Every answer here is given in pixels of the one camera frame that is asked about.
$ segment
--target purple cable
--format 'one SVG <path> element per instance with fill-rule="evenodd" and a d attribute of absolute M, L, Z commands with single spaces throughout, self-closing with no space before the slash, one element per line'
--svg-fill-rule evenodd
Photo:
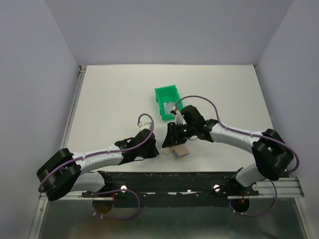
<path fill-rule="evenodd" d="M 146 113 L 143 113 L 139 116 L 139 119 L 138 121 L 140 122 L 140 119 L 142 116 L 148 116 L 152 122 L 152 125 L 151 125 L 151 132 L 150 134 L 146 137 L 146 139 L 144 139 L 141 143 L 139 143 L 138 145 L 135 145 L 134 147 L 132 148 L 126 148 L 126 149 L 119 149 L 119 150 L 110 150 L 110 151 L 100 151 L 100 152 L 95 152 L 95 153 L 90 153 L 88 155 L 86 155 L 86 158 L 88 157 L 92 157 L 92 156 L 95 156 L 95 155 L 100 155 L 100 154 L 105 154 L 105 153 L 118 153 L 118 152 L 126 152 L 126 151 L 130 151 L 130 150 L 133 150 L 133 149 L 136 149 L 137 147 L 140 147 L 142 144 L 144 144 L 146 141 L 148 141 L 148 139 L 150 138 L 150 136 L 152 135 L 153 133 L 153 130 L 154 130 L 154 120 L 153 118 L 149 115 L 149 114 L 146 114 Z M 69 163 L 72 163 L 72 162 L 75 162 L 75 161 L 78 161 L 78 160 L 81 160 L 82 157 L 77 157 L 77 158 L 73 158 L 69 161 L 66 161 L 65 163 L 62 163 L 61 165 L 59 165 L 58 167 L 56 167 L 55 169 L 53 169 L 40 183 L 39 187 L 38 187 L 38 192 L 39 193 L 43 193 L 44 190 L 42 189 L 44 183 L 55 173 L 57 172 L 58 170 L 60 170 L 61 168 L 67 166 Z"/>
<path fill-rule="evenodd" d="M 258 214 L 244 214 L 244 213 L 240 213 L 240 212 L 236 211 L 236 210 L 233 208 L 232 201 L 229 200 L 229 207 L 230 207 L 230 209 L 233 211 L 233 213 L 238 214 L 238 215 L 241 215 L 241 216 L 245 216 L 245 217 L 259 217 L 259 216 L 265 215 L 265 214 L 269 213 L 271 210 L 273 210 L 273 209 L 276 207 L 276 205 L 277 205 L 278 194 L 277 194 L 277 189 L 276 189 L 276 186 L 275 186 L 274 182 L 273 182 L 273 181 L 270 181 L 270 182 L 271 182 L 271 183 L 273 184 L 273 186 L 274 186 L 274 190 L 275 190 L 275 200 L 274 200 L 274 203 L 272 204 L 272 206 L 271 206 L 268 210 L 264 211 L 263 213 L 258 213 Z"/>
<path fill-rule="evenodd" d="M 129 189 L 117 189 L 117 190 L 112 190 L 112 191 L 108 191 L 108 192 L 101 192 L 101 193 L 91 192 L 91 193 L 94 193 L 96 195 L 102 195 L 102 194 L 116 193 L 116 192 L 122 192 L 122 191 L 130 192 L 136 197 L 136 199 L 138 200 L 138 207 L 137 207 L 136 212 L 134 212 L 132 215 L 127 216 L 127 217 L 112 217 L 112 216 L 106 216 L 103 214 L 98 214 L 95 210 L 95 205 L 93 205 L 94 214 L 98 215 L 98 216 L 102 216 L 103 218 L 114 219 L 114 220 L 125 220 L 125 219 L 130 219 L 130 218 L 135 217 L 141 211 L 141 202 L 140 202 L 139 196 L 136 194 L 136 192 L 129 190 Z"/>
<path fill-rule="evenodd" d="M 186 98 L 200 98 L 200 99 L 203 99 L 203 100 L 209 102 L 209 103 L 214 107 L 214 109 L 215 109 L 215 113 L 216 113 L 216 117 L 217 117 L 218 123 L 219 123 L 223 128 L 225 128 L 225 129 L 227 129 L 227 130 L 229 130 L 229 131 L 232 131 L 232 132 L 235 132 L 235 133 L 240 133 L 240 134 L 243 134 L 243 135 L 246 135 L 246 136 L 253 136 L 253 137 L 258 137 L 258 138 L 264 138 L 264 139 L 267 139 L 267 140 L 269 140 L 269 141 L 275 142 L 275 143 L 280 144 L 281 146 L 287 148 L 288 150 L 290 150 L 290 151 L 294 154 L 294 156 L 295 156 L 295 158 L 296 158 L 296 165 L 295 165 L 295 167 L 294 167 L 292 170 L 287 170 L 287 172 L 288 172 L 288 173 L 292 173 L 292 172 L 295 172 L 295 171 L 299 168 L 300 160 L 299 160 L 299 157 L 298 157 L 297 153 L 296 153 L 291 147 L 289 147 L 288 145 L 286 145 L 285 143 L 282 143 L 282 142 L 280 142 L 280 141 L 278 141 L 278 140 L 276 140 L 276 139 L 273 139 L 273 138 L 270 138 L 270 137 L 267 137 L 267 136 L 264 136 L 264 135 L 260 135 L 260 134 L 252 134 L 252 135 L 250 135 L 250 133 L 247 133 L 247 132 L 244 132 L 244 131 L 241 131 L 241 130 L 237 130 L 237 129 L 233 129 L 233 128 L 226 127 L 226 125 L 224 125 L 224 124 L 221 122 L 220 118 L 219 118 L 219 114 L 218 114 L 218 110 L 217 110 L 216 105 L 215 105 L 212 101 L 210 101 L 209 99 L 207 99 L 207 98 L 205 98 L 205 97 L 203 97 L 203 96 L 185 96 L 185 97 L 181 98 L 181 99 L 175 104 L 175 106 L 177 107 L 177 105 L 178 105 L 182 100 L 184 100 L 184 99 L 186 99 Z"/>

